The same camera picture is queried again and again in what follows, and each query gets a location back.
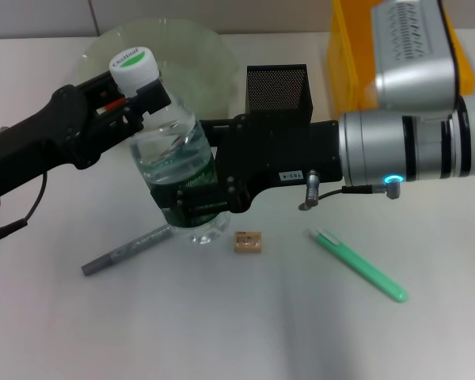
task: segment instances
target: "marker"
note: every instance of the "marker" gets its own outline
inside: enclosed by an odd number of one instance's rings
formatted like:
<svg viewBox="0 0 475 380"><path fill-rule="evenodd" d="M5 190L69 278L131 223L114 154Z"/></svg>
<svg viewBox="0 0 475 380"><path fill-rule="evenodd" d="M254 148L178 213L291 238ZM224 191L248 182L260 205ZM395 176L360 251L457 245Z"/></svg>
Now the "marker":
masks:
<svg viewBox="0 0 475 380"><path fill-rule="evenodd" d="M405 289L381 273L357 253L349 249L327 230L310 229L310 237L394 301L406 302L409 299L409 295Z"/></svg>

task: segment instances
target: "bottle cap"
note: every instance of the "bottle cap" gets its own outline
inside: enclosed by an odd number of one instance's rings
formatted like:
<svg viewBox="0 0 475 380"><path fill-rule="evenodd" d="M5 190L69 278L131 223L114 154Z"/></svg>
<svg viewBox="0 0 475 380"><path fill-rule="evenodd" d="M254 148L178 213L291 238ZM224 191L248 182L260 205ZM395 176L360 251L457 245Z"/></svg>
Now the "bottle cap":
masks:
<svg viewBox="0 0 475 380"><path fill-rule="evenodd" d="M137 90L156 81L160 72L150 49L132 47L116 55L109 63L112 78L125 97L134 97Z"/></svg>

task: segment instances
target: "white table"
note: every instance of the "white table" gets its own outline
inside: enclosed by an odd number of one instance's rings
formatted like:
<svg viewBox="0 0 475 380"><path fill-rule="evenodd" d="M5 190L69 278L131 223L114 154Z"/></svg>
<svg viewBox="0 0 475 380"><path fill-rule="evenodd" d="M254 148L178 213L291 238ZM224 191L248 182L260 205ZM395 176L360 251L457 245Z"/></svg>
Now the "white table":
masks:
<svg viewBox="0 0 475 380"><path fill-rule="evenodd" d="M475 30L459 33L475 66ZM329 118L324 33L226 36L242 64L306 63L313 121ZM0 126L43 107L92 38L0 40ZM324 184L321 192L341 184ZM2 198L0 226L40 180ZM80 266L160 226L126 147L49 173L28 228L0 241L0 379L475 380L475 177L405 184L398 201L266 191L229 237L161 247L91 278ZM391 302L303 234L323 226L411 299ZM235 230L264 251L231 251Z"/></svg>

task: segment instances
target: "mesh container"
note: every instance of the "mesh container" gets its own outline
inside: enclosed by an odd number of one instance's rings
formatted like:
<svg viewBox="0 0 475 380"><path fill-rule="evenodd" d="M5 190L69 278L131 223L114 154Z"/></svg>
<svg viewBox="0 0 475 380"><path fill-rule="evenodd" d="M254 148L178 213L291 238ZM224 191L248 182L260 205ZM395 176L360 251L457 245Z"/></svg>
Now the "mesh container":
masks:
<svg viewBox="0 0 475 380"><path fill-rule="evenodd" d="M252 121L309 123L313 105L306 65L248 66L246 112Z"/></svg>

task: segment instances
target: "yellow container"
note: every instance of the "yellow container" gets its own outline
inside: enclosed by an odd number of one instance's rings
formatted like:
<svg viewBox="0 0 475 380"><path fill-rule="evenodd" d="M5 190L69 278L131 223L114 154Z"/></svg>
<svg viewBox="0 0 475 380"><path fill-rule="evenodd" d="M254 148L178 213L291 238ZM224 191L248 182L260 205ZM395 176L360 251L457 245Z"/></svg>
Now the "yellow container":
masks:
<svg viewBox="0 0 475 380"><path fill-rule="evenodd" d="M367 87L374 82L371 8L382 0L332 0L331 37L327 50L327 69L334 109L332 118L343 112L376 108ZM447 17L450 38L458 60L462 95L473 93L472 68Z"/></svg>

